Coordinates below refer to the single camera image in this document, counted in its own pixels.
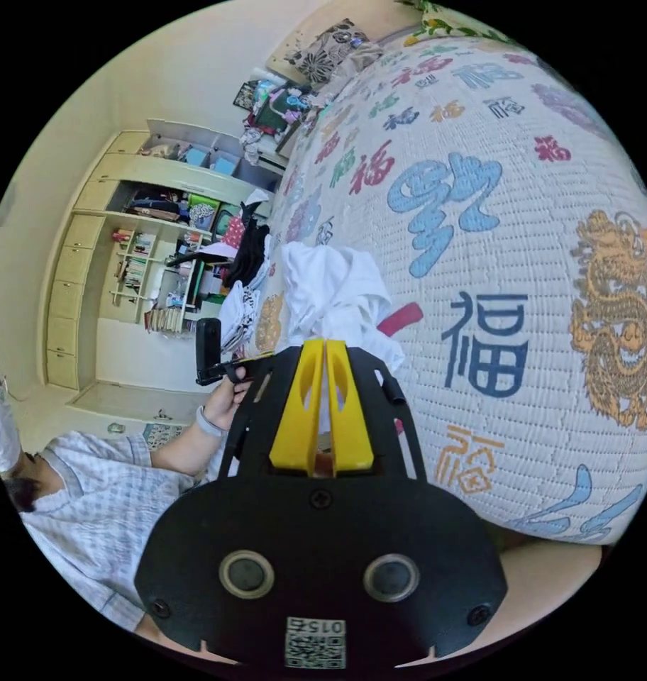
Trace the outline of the person's left hand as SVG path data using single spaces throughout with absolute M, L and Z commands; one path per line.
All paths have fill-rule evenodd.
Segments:
M 202 428 L 208 433 L 228 432 L 249 387 L 250 378 L 245 367 L 236 368 L 233 378 L 226 375 L 199 410 L 197 418 Z

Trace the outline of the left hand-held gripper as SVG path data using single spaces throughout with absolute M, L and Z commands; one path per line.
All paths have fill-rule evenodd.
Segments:
M 228 361 L 220 362 L 216 368 L 222 377 L 227 377 L 231 383 L 249 382 L 254 379 L 261 366 L 272 356 L 273 352 L 258 354 L 254 357 L 238 357 L 233 355 Z

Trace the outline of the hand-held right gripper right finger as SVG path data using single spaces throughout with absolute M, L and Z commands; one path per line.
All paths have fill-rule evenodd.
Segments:
M 368 471 L 374 455 L 351 360 L 343 341 L 326 341 L 326 370 L 333 473 L 347 475 Z

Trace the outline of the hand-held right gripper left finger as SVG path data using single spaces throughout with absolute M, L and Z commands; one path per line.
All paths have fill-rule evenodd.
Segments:
M 319 438 L 324 341 L 307 340 L 288 352 L 297 361 L 271 447 L 270 463 L 277 470 L 312 475 Z

